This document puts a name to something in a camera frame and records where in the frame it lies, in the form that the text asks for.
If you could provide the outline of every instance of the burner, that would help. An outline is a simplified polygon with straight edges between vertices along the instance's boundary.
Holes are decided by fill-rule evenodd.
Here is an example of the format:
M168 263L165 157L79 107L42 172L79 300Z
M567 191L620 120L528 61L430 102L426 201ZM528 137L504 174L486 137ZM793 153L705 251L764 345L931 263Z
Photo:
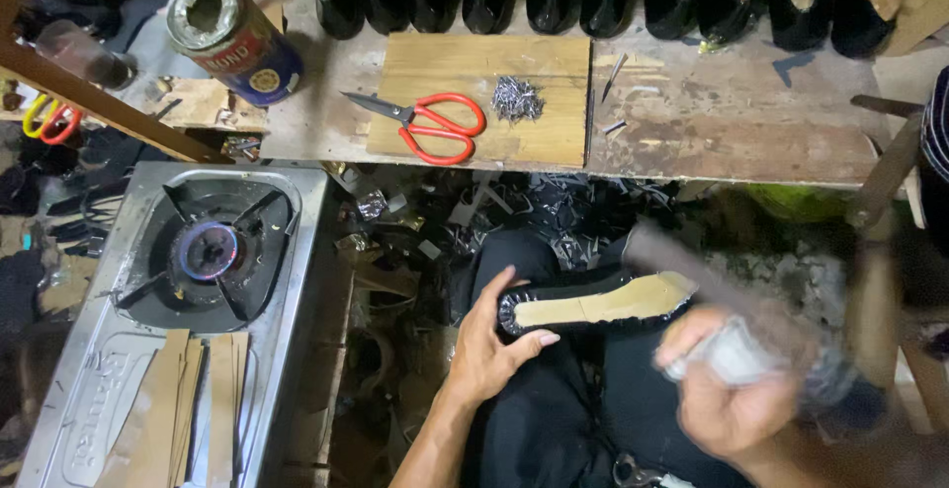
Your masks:
M267 306L293 209L274 186L186 180L158 201L138 241L131 291L118 300L138 323L224 332Z
M240 248L237 232L232 227L208 221L185 232L178 246L178 261L191 278L214 280L235 263L239 265Z

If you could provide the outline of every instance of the pile of nails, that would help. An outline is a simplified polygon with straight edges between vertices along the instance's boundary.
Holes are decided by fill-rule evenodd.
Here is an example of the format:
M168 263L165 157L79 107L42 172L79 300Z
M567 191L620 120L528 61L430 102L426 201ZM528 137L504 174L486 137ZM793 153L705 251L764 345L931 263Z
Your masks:
M498 77L491 109L498 119L507 119L511 123L523 118L536 120L544 111L544 100L537 96L541 89L530 82L519 82L516 77Z

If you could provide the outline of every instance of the glass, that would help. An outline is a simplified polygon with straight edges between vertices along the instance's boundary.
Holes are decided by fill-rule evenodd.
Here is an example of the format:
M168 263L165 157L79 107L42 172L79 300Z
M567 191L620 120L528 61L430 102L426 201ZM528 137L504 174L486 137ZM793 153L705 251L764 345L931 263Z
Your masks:
M135 77L127 63L73 21L47 25L36 39L36 52L73 75L105 88L123 88Z

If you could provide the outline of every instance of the label on can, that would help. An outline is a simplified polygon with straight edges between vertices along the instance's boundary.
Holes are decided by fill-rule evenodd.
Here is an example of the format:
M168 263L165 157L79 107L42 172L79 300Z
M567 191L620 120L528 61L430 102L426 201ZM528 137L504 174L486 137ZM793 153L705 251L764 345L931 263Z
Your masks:
M198 65L254 106L288 96L300 81L302 60L263 12L252 6L249 20L208 53L192 54Z

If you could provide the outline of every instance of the man's left hand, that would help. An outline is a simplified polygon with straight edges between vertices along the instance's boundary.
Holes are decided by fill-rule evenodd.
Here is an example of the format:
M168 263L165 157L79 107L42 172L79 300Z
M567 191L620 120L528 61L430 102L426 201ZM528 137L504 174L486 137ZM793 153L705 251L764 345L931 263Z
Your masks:
M494 332L497 326L497 298L515 278L514 266L505 267L481 290L481 296L458 330L455 358L442 392L462 403L477 407L497 395L525 361L541 349L560 340L549 330L534 330L509 346Z

